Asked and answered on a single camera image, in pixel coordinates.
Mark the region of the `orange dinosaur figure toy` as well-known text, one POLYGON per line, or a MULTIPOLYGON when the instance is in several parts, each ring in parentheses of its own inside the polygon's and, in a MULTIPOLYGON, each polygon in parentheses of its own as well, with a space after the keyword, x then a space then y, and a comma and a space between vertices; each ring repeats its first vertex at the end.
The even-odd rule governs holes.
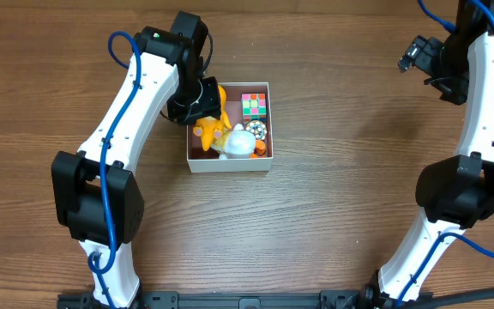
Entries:
POLYGON ((213 142, 221 137, 224 133, 232 128, 229 116, 226 112, 226 91, 218 86, 220 99, 220 118, 207 116, 196 120, 193 127, 193 134, 198 136, 202 142, 202 149, 208 151, 213 142))

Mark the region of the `multicoloured puzzle cube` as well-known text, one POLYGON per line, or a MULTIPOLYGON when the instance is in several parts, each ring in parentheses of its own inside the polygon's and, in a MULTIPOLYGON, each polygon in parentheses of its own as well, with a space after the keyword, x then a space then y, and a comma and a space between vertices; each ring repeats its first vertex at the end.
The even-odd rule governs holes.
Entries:
POLYGON ((242 94, 241 103, 244 124, 254 120, 267 123, 268 108, 265 93, 242 94))

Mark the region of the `white plush duck toy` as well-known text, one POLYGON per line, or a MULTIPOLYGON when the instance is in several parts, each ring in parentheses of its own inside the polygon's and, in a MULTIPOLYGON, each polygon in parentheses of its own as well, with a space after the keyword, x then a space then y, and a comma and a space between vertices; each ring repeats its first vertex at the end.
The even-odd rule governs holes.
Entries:
POLYGON ((256 159, 268 152, 266 139, 256 140, 241 124, 236 124, 225 132, 223 137, 215 140, 211 149, 219 153, 220 160, 256 159))

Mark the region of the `white box pink interior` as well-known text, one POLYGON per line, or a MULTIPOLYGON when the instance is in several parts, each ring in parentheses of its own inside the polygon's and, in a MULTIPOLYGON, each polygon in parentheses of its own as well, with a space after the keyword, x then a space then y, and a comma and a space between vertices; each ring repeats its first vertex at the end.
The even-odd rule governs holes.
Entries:
POLYGON ((264 172, 268 171, 274 159, 273 127, 271 116, 271 100, 269 84, 267 82, 223 82, 220 84, 226 91, 225 109, 232 125, 242 123, 243 99, 248 94, 264 94, 264 107, 266 108, 267 135, 265 144, 267 152, 257 159, 225 159, 220 160, 218 153, 212 149, 207 152, 202 150, 201 138, 193 134, 193 127, 187 127, 186 158, 192 173, 217 173, 217 172, 264 172))

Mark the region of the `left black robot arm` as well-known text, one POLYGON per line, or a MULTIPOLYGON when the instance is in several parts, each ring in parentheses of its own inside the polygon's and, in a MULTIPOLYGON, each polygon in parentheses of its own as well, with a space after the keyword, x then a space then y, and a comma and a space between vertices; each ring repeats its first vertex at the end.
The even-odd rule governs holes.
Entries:
POLYGON ((135 35, 116 31, 132 49, 127 75, 97 130, 71 154, 60 151, 51 164, 58 222, 87 254, 94 288, 57 298, 59 308, 143 308, 141 280, 132 259, 132 240, 141 225, 144 200, 135 174, 155 120, 178 125, 219 119, 220 91, 206 77, 201 55, 212 36, 197 21, 171 31, 145 27, 135 35))

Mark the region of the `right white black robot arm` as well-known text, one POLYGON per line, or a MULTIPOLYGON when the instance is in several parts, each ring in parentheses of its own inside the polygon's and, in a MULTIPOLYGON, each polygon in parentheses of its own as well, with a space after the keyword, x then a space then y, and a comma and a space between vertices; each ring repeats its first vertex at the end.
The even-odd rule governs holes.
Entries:
POLYGON ((399 60, 417 68, 444 101, 466 113, 453 156, 419 175, 413 224, 393 257, 361 291, 361 308, 435 308, 494 298, 494 288, 435 298, 421 294, 440 257, 494 214, 494 0, 458 4, 446 40, 415 38, 399 60))

